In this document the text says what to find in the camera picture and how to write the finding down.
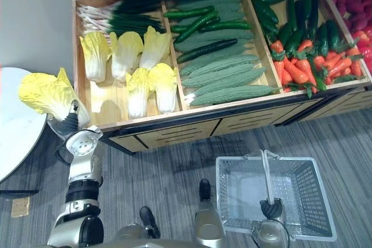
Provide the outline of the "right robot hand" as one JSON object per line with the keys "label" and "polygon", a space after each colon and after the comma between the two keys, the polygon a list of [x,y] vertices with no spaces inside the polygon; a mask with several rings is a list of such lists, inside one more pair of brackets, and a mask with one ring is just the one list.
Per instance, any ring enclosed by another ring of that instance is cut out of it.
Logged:
{"label": "right robot hand", "polygon": [[279,198],[275,198],[273,204],[270,204],[268,199],[261,200],[260,208],[267,219],[280,219],[284,213],[284,205]]}

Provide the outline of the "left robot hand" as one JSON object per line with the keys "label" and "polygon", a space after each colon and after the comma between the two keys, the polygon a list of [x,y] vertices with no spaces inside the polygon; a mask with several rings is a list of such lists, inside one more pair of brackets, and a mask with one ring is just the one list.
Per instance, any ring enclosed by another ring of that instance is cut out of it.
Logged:
{"label": "left robot hand", "polygon": [[73,100],[68,115],[59,123],[59,132],[61,135],[66,136],[78,130],[79,108],[78,100]]}

